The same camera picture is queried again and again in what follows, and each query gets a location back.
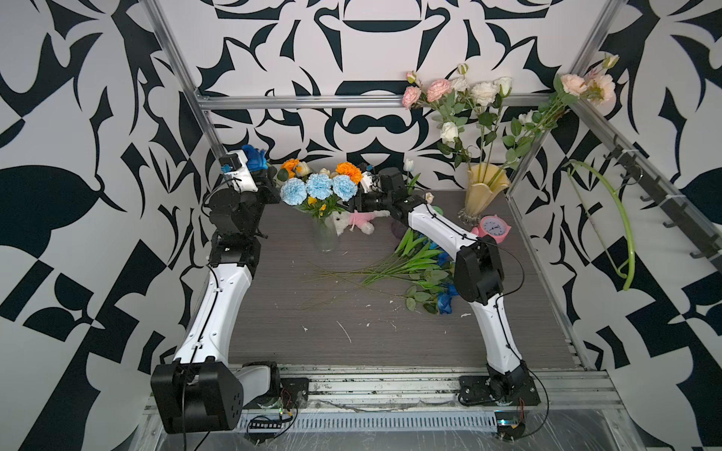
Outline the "picked blue tulip bunch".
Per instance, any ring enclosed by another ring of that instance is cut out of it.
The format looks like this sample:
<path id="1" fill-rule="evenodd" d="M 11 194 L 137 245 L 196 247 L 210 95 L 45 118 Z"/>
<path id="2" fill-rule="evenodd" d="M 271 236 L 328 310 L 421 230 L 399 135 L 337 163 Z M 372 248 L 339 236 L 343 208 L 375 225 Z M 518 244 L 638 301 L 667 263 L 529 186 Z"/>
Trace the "picked blue tulip bunch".
<path id="1" fill-rule="evenodd" d="M 438 244 L 425 235 L 408 229 L 392 254 L 378 263 L 368 267 L 380 266 L 394 267 L 406 265 L 407 267 L 431 267 L 453 273 L 453 264 L 450 256 Z"/>

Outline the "corner blue rose stem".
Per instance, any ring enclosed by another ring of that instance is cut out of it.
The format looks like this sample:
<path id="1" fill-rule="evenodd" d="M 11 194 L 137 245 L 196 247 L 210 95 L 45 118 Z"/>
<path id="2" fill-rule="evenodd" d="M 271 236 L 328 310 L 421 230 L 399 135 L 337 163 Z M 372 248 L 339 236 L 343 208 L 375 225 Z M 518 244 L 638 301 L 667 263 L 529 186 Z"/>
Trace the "corner blue rose stem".
<path id="1" fill-rule="evenodd" d="M 242 146 L 242 151 L 246 156 L 246 166 L 250 173 L 268 169 L 268 161 L 266 158 L 267 150 L 260 150 L 251 145 Z"/>

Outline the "light blue carnation stems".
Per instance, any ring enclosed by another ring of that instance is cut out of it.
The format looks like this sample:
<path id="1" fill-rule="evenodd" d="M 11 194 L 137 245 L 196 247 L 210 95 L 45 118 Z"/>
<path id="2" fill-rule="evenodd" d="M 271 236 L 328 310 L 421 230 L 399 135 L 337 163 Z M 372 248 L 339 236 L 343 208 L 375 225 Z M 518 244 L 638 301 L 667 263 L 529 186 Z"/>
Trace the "light blue carnation stems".
<path id="1" fill-rule="evenodd" d="M 348 175 L 311 174 L 306 180 L 293 178 L 280 188 L 280 198 L 290 206 L 301 206 L 308 199 L 347 202 L 358 193 L 358 184 Z"/>

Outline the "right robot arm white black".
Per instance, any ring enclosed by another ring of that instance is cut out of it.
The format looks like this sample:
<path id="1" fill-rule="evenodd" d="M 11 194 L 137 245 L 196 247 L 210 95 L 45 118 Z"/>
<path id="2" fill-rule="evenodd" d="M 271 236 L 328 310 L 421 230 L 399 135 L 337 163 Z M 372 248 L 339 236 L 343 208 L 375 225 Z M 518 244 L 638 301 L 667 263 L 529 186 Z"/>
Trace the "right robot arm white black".
<path id="1" fill-rule="evenodd" d="M 373 184 L 362 185 L 352 197 L 358 212 L 387 210 L 449 254 L 453 285 L 468 302 L 479 325 L 487 374 L 462 377 L 458 400 L 464 406 L 537 406 L 541 403 L 537 377 L 519 353 L 504 306 L 504 272 L 498 244 L 447 221 L 419 195 L 410 195 L 396 168 L 380 171 Z"/>

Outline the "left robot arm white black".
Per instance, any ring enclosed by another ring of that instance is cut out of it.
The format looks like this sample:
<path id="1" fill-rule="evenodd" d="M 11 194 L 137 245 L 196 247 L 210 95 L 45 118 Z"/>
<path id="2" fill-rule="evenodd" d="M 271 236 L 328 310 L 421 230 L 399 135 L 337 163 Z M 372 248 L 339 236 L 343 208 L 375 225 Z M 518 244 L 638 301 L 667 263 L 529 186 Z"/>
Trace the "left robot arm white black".
<path id="1" fill-rule="evenodd" d="M 234 430 L 255 400 L 279 398 L 274 362 L 251 363 L 234 373 L 229 346 L 244 296 L 261 255 L 259 222 L 264 208 L 278 204 L 273 169 L 251 174 L 253 187 L 233 178 L 211 194 L 210 220 L 216 231 L 209 257 L 209 283 L 182 347 L 169 364 L 156 366 L 150 386 L 165 432 Z"/>

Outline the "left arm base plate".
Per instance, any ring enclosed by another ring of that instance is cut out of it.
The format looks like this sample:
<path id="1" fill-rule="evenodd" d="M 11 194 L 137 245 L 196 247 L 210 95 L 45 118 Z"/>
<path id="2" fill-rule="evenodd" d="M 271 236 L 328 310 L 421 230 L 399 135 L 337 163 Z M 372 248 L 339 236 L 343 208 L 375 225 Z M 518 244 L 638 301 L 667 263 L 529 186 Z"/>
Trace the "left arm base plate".
<path id="1" fill-rule="evenodd" d="M 309 386 L 310 379 L 308 378 L 282 377 L 276 404 L 280 408 L 293 411 L 306 407 L 310 393 Z"/>

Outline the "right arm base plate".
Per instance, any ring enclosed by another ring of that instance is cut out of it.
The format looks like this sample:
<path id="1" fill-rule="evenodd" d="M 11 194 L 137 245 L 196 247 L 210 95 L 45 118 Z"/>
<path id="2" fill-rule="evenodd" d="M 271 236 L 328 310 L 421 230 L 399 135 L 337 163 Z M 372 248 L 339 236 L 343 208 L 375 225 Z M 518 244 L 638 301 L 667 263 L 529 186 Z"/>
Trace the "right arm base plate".
<path id="1" fill-rule="evenodd" d="M 462 406 L 538 406 L 540 392 L 530 375 L 519 378 L 507 376 L 462 376 L 459 378 L 458 402 Z"/>

